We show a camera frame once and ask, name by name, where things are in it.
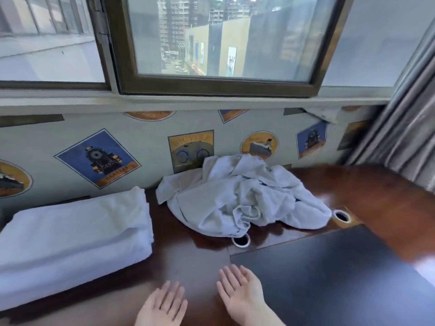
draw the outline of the black desk mat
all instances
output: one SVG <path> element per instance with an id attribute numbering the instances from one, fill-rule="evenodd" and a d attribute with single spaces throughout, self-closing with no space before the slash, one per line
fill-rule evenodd
<path id="1" fill-rule="evenodd" d="M 365 225 L 245 252 L 287 326 L 434 326 L 435 287 Z"/>

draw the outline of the person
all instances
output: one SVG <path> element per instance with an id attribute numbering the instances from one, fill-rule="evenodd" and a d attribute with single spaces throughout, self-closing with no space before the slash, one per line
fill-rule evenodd
<path id="1" fill-rule="evenodd" d="M 249 269 L 234 264 L 219 270 L 217 291 L 231 318 L 241 326 L 285 326 L 264 301 L 260 280 Z M 183 300 L 184 287 L 170 281 L 157 288 L 145 301 L 135 326 L 180 326 L 188 302 Z"/>

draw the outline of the towel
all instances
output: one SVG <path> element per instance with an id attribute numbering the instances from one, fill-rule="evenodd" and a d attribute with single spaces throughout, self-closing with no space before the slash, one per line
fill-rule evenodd
<path id="1" fill-rule="evenodd" d="M 138 187 L 18 212 L 0 232 L 0 311 L 140 262 L 153 241 Z"/>
<path id="2" fill-rule="evenodd" d="M 164 177 L 156 195 L 184 225 L 215 237 L 240 238 L 251 223 L 276 221 L 314 230 L 331 217 L 291 172 L 249 154 L 208 157 L 202 168 Z"/>

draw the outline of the left hand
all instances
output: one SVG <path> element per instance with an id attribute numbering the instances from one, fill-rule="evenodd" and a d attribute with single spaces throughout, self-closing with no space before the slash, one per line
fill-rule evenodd
<path id="1" fill-rule="evenodd" d="M 171 282 L 168 280 L 161 289 L 157 288 L 145 301 L 136 318 L 135 326 L 180 326 L 186 309 L 187 300 L 182 301 L 184 287 L 178 288 L 176 281 L 167 294 Z"/>

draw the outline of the hand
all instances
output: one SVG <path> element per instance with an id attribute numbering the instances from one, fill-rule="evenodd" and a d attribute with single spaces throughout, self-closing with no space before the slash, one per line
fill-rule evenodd
<path id="1" fill-rule="evenodd" d="M 178 281 L 174 283 L 165 299 L 170 284 L 168 280 L 161 289 L 157 288 L 152 292 L 140 309 L 135 326 L 180 326 L 188 302 L 187 300 L 181 302 L 184 287 L 178 288 L 180 285 Z"/>
<path id="2" fill-rule="evenodd" d="M 233 272 L 227 266 L 219 270 L 221 281 L 217 282 L 217 289 L 231 318 L 247 325 L 250 318 L 267 308 L 263 288 L 251 270 L 244 266 L 239 269 L 234 264 L 231 268 Z"/>

